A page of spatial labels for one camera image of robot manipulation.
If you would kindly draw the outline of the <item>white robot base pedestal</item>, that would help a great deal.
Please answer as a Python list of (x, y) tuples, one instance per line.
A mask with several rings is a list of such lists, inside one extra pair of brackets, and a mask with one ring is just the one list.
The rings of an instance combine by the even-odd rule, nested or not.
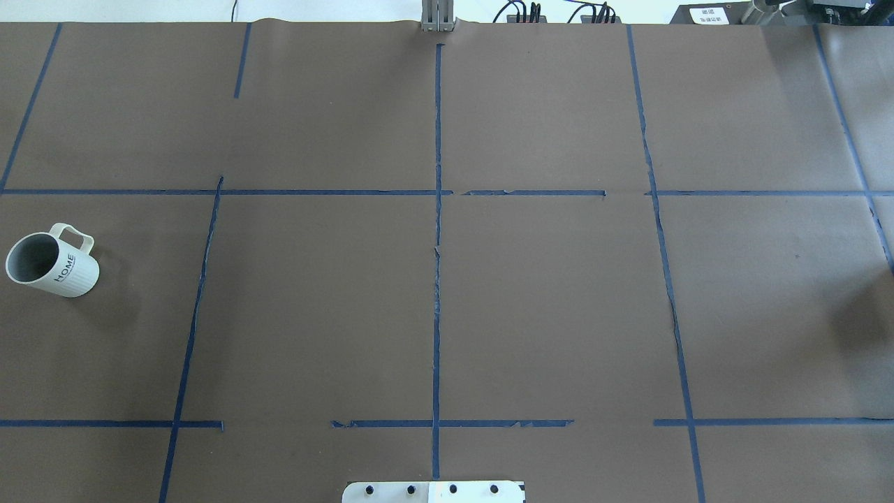
[(483, 481), (361, 481), (342, 502), (526, 502), (524, 483)]

